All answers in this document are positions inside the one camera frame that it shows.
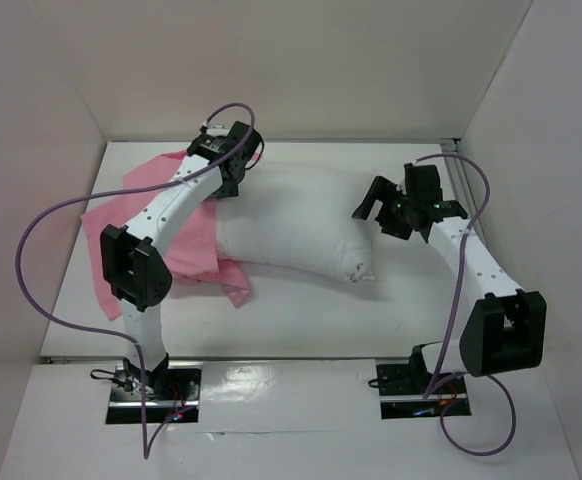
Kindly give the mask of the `white pillow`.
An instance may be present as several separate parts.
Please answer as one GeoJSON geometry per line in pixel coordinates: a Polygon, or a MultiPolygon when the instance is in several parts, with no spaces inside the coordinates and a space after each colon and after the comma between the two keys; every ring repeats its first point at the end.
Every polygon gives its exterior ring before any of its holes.
{"type": "Polygon", "coordinates": [[[349,283],[372,281],[372,234],[352,218],[373,176],[268,163],[216,207],[218,256],[289,267],[349,283]]]}

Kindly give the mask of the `pink fabric pillowcase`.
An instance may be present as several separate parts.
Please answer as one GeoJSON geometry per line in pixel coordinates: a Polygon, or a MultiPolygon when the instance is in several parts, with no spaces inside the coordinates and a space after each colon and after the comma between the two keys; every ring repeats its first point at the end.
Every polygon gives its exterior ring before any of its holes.
{"type": "MultiPolygon", "coordinates": [[[[176,173],[184,157],[184,151],[159,155],[124,175],[123,187],[132,189],[165,183],[176,173]]],[[[100,234],[109,224],[122,226],[140,213],[155,196],[154,192],[116,196],[81,216],[94,291],[100,309],[109,320],[118,318],[121,308],[103,278],[100,234]]],[[[251,285],[239,262],[219,256],[216,207],[215,200],[207,200],[192,214],[172,242],[165,262],[176,282],[187,286],[196,283],[219,284],[233,306],[240,308],[251,297],[251,285]]]]}

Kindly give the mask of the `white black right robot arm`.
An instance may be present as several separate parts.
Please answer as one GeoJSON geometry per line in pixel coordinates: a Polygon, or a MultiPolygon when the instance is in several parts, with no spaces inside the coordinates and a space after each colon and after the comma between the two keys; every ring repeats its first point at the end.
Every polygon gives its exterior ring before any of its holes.
{"type": "Polygon", "coordinates": [[[444,199],[436,166],[407,164],[399,184],[375,177],[352,216],[367,219],[374,207],[382,233],[401,240],[419,233],[456,276],[452,324],[441,341],[414,348],[407,369],[412,388],[431,391],[455,372],[484,377],[540,365],[544,297],[513,280],[476,234],[475,219],[458,201],[444,199]]]}

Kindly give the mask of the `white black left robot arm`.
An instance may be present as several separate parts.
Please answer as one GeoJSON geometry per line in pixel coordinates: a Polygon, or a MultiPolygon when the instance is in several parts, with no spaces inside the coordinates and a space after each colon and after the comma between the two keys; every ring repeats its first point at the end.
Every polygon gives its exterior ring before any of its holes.
{"type": "Polygon", "coordinates": [[[121,307],[124,334],[134,339],[123,368],[147,399],[160,397],[168,387],[169,355],[160,315],[173,283],[167,251],[205,200],[239,194],[247,163],[261,143],[260,133],[240,121],[220,133],[202,127],[168,180],[172,186],[123,226],[108,225],[100,234],[103,277],[121,307]]]}

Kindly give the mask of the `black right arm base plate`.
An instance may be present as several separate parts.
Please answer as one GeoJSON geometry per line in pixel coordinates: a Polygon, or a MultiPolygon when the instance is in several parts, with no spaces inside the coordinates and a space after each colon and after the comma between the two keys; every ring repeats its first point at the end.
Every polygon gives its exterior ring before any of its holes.
{"type": "Polygon", "coordinates": [[[367,382],[379,395],[383,420],[435,418],[444,409],[450,417],[472,415],[463,379],[452,380],[424,399],[428,383],[428,378],[418,383],[407,362],[384,361],[376,364],[375,377],[367,382]]]}

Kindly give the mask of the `aluminium table edge rail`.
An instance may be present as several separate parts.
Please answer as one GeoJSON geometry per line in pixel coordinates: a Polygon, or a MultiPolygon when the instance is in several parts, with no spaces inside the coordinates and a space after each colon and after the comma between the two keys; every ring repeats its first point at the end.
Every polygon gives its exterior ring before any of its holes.
{"type": "MultiPolygon", "coordinates": [[[[262,357],[262,356],[177,356],[169,357],[171,362],[207,362],[207,361],[229,361],[229,362],[272,362],[272,361],[345,361],[345,360],[375,360],[380,363],[406,363],[409,355],[406,356],[344,356],[344,357],[262,357]]],[[[41,355],[42,364],[70,364],[70,363],[106,363],[121,361],[121,356],[97,355],[97,356],[69,356],[69,355],[41,355]]]]}

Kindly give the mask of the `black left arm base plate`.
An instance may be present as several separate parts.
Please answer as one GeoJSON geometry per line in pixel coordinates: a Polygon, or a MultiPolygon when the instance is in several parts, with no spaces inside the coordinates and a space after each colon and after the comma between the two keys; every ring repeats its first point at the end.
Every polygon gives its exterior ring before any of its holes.
{"type": "MultiPolygon", "coordinates": [[[[93,379],[111,384],[105,423],[131,425],[141,423],[139,382],[128,378],[121,365],[114,370],[93,370],[93,379]]],[[[167,415],[172,423],[197,423],[202,380],[202,365],[175,362],[166,372],[159,389],[147,388],[147,423],[160,424],[167,415]]]]}

